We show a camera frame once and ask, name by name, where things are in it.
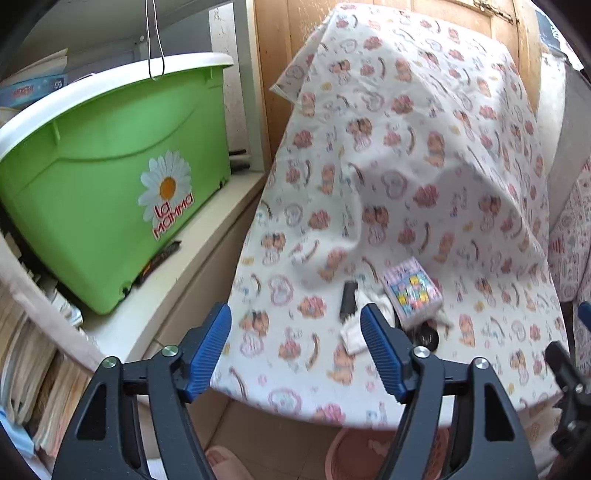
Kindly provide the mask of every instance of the shelf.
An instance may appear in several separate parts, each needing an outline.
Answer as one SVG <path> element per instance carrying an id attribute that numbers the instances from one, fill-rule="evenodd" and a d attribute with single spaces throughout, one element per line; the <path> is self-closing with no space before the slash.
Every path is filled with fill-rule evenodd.
<path id="1" fill-rule="evenodd" d="M 141 359 L 188 283 L 244 209 L 262 190 L 265 174 L 232 175 L 178 233 L 178 252 L 107 315 L 85 312 L 84 330 L 100 351 L 122 362 Z"/>

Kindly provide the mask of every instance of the white cloth with pink pattern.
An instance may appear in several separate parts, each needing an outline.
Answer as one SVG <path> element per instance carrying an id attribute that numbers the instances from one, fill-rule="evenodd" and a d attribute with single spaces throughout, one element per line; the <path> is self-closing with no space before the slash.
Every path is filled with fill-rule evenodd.
<path id="1" fill-rule="evenodd" d="M 415 256 L 444 295 L 437 355 L 488 358 L 527 407 L 534 442 L 558 393 L 543 352 L 566 332 L 540 140 L 506 47 L 344 4 L 274 90 L 294 112 L 244 243 L 212 386 L 303 420 L 395 428 L 402 406 L 367 352 L 346 354 L 339 309 L 346 280 L 379 288 L 384 268 Z"/>

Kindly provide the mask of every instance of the stacked books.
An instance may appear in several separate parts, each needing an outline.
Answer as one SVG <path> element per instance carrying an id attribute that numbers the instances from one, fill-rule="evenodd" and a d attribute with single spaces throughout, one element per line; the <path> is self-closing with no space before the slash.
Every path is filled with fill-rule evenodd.
<path id="1" fill-rule="evenodd" d="M 20 252 L 9 234 L 5 240 L 19 258 Z M 62 313 L 64 321 L 84 335 L 80 310 L 56 290 L 56 282 L 28 273 Z M 89 380 L 78 364 L 57 350 L 0 282 L 0 407 L 12 424 L 25 426 L 35 448 L 44 451 L 46 455 L 41 457 L 48 457 L 49 463 L 57 456 Z"/>

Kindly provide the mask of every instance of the book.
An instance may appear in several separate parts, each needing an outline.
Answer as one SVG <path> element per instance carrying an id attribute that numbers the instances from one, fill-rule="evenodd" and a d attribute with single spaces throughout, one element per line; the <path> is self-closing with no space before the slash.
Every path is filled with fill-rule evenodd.
<path id="1" fill-rule="evenodd" d="M 68 49 L 64 48 L 64 50 L 57 51 L 41 60 L 31 63 L 1 81 L 0 88 L 8 87 L 19 82 L 26 82 L 34 78 L 61 75 L 64 73 L 68 63 L 67 53 Z"/>
<path id="2" fill-rule="evenodd" d="M 51 75 L 25 80 L 0 89 L 0 106 L 24 108 L 67 85 L 67 76 Z"/>

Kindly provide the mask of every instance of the wooden cabinet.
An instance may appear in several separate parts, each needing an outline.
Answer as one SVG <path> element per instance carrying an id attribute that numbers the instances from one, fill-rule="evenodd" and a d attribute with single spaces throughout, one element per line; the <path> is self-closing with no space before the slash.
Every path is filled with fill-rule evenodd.
<path id="1" fill-rule="evenodd" d="M 507 46 L 534 110 L 540 95 L 540 41 L 535 11 L 527 0 L 356 0 L 404 8 L 455 23 Z M 339 0 L 255 0 L 259 58 L 269 140 L 275 155 L 291 105 L 269 88 Z"/>

